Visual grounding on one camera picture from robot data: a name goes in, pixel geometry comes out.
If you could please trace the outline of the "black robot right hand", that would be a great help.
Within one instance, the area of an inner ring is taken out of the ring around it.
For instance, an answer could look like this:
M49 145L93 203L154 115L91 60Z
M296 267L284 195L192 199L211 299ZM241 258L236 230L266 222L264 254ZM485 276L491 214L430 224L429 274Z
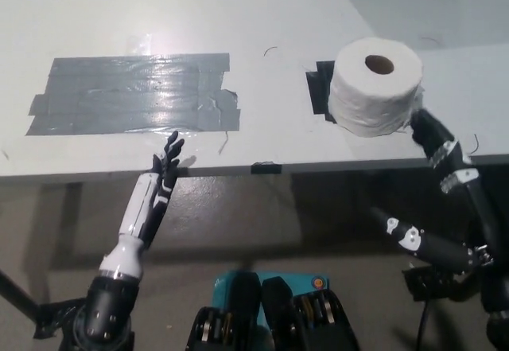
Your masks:
M472 242L456 243L412 224L399 220L378 208L371 215L406 252L429 263L408 271L410 291L415 298L449 298L458 302L468 299L466 282L452 282L449 287L423 285L418 275L429 272L437 279L469 273L479 280L481 304L492 321L508 319L508 225L485 191L480 171L463 151L457 138L426 109L418 109L410 117L413 140L422 147L426 158L440 178L444 194L461 190L468 207L476 217L478 233Z

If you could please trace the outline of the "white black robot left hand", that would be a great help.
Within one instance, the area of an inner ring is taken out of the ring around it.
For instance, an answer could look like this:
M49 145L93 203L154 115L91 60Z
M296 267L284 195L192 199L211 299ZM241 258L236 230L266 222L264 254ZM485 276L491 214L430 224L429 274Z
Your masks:
M153 156L152 167L139 175L122 218L118 242L99 266L101 276L142 279L142 255L153 243L169 206L184 143L174 131L162 152Z

